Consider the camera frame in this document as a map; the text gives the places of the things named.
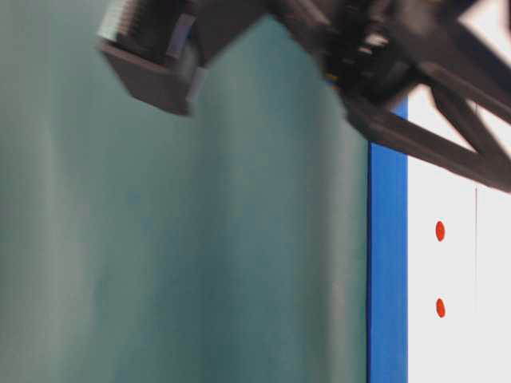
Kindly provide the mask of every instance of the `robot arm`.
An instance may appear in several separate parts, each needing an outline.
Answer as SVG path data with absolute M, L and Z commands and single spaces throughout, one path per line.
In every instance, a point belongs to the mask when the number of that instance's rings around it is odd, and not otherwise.
M 511 160 L 473 101 L 511 123 L 511 72 L 458 17 L 477 0 L 117 0 L 101 51 L 137 99 L 190 113 L 201 70 L 270 14 L 318 62 L 367 139 L 511 192 Z M 417 85 L 473 146 L 395 116 Z

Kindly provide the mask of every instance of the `green fabric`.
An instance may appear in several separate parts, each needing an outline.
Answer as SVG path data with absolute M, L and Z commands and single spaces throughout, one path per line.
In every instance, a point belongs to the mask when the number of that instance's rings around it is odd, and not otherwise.
M 0 2 L 0 380 L 364 382 L 366 143 L 310 58 L 265 20 L 171 116 L 106 5 Z

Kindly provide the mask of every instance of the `white surface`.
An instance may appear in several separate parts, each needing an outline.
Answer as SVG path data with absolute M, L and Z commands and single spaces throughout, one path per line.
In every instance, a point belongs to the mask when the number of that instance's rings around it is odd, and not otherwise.
M 504 0 L 482 2 L 463 21 L 511 62 Z M 466 145 L 428 98 L 424 89 L 410 96 L 410 119 Z M 511 152 L 511 127 L 478 112 Z M 511 196 L 412 158 L 408 176 L 409 382 L 510 382 Z
M 411 117 L 421 98 L 410 98 Z M 437 131 L 449 131 L 437 122 Z M 475 184 L 409 158 L 408 162 L 408 366 L 409 382 L 470 381 L 475 315 Z M 435 227 L 446 236 L 439 242 Z M 442 298 L 446 316 L 436 301 Z

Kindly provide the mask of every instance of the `blue tape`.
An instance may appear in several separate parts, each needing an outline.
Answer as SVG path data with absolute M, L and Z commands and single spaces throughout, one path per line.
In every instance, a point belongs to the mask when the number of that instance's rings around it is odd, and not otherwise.
M 396 114 L 407 118 L 407 103 Z M 367 380 L 407 383 L 407 158 L 369 147 Z

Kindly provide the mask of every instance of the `red dot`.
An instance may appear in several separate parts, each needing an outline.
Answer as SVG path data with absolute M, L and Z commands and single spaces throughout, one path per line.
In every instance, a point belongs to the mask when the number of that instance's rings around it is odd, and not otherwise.
M 446 227 L 444 226 L 442 221 L 437 222 L 436 232 L 438 241 L 443 241 L 444 238 L 446 237 Z
M 437 314 L 440 318 L 444 318 L 446 316 L 446 305 L 444 305 L 444 301 L 440 298 L 437 300 Z

